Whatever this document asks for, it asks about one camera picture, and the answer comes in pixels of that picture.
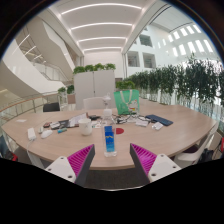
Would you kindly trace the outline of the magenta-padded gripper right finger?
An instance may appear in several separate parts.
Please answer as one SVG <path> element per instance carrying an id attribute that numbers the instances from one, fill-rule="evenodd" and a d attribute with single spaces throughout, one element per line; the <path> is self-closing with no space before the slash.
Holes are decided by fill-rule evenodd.
<path id="1" fill-rule="evenodd" d="M 165 154 L 153 152 L 130 144 L 130 155 L 134 162 L 140 180 L 151 183 L 180 170 L 180 167 Z"/>

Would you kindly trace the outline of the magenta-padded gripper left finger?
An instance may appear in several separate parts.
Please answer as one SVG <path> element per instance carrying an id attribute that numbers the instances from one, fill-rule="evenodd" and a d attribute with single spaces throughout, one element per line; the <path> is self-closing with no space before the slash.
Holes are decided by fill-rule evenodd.
<path id="1" fill-rule="evenodd" d="M 84 186 L 94 156 L 95 146 L 91 144 L 68 157 L 60 156 L 46 168 L 46 171 Z"/>

